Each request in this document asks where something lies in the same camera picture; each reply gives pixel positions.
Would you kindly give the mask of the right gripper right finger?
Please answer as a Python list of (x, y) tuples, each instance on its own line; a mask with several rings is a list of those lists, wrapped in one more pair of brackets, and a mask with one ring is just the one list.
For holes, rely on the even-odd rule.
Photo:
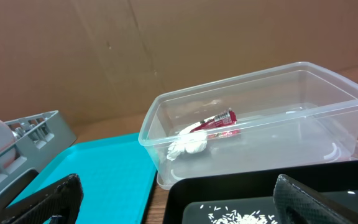
[(281, 223), (358, 224), (358, 212), (284, 174), (277, 177), (273, 202)]

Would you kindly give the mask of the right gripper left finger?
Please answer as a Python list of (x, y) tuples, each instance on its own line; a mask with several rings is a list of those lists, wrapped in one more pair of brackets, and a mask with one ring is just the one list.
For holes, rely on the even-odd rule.
[(0, 224), (74, 224), (83, 196), (79, 175), (70, 174), (13, 205), (0, 209)]

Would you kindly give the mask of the white rice pile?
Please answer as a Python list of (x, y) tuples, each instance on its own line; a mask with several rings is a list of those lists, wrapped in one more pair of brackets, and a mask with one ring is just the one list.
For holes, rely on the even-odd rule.
[(262, 207), (246, 207), (228, 205), (196, 206), (196, 211), (201, 214), (202, 221), (211, 224), (279, 224), (278, 216), (274, 212)]

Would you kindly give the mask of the red snack wrapper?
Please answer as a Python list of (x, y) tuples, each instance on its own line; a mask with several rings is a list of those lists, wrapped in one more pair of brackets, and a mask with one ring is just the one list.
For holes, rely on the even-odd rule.
[[(199, 123), (195, 124), (194, 128), (190, 129), (190, 132), (198, 132), (203, 130), (209, 130), (209, 129), (215, 129), (215, 128), (221, 128), (225, 126), (234, 125), (237, 123), (237, 118), (235, 112), (233, 112), (232, 109), (228, 109), (222, 113), (219, 113), (215, 116), (212, 116), (210, 118), (206, 118)], [(229, 136), (237, 135), (241, 131), (239, 129), (233, 129), (229, 131), (223, 131), (221, 133), (216, 134), (208, 134), (207, 139), (216, 139), (216, 138), (226, 138)]]

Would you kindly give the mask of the white tissue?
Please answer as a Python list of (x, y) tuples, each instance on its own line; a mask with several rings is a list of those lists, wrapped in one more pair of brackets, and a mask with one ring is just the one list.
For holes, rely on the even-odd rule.
[(196, 154), (203, 151), (207, 145), (207, 134), (202, 131), (194, 131), (196, 124), (192, 124), (178, 132), (179, 138), (173, 141), (167, 152), (167, 159), (174, 161), (183, 153)]

